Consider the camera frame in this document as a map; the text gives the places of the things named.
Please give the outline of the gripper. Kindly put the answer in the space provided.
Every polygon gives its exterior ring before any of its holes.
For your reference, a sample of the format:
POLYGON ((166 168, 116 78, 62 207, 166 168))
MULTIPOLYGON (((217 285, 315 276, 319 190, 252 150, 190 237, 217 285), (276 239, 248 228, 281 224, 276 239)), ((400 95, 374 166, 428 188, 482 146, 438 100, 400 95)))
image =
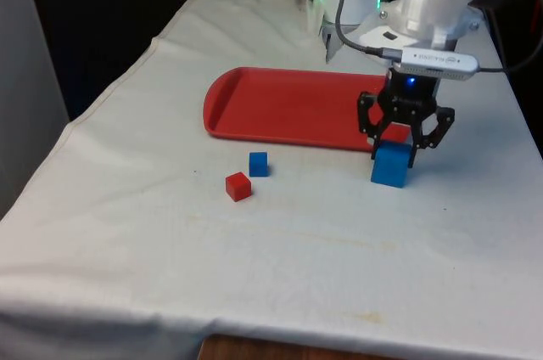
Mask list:
POLYGON ((411 153, 408 162, 413 167, 419 149, 436 148, 455 121, 455 110, 440 107, 436 102, 439 80, 429 76, 414 76, 389 70, 383 90, 379 94, 362 92, 357 100, 358 127, 373 140, 371 159, 374 160, 382 142, 382 136, 394 121, 395 112, 411 113, 411 153), (378 105, 383 115, 378 122, 372 122, 370 111, 378 105), (423 133, 423 122, 434 115, 435 128, 423 133))

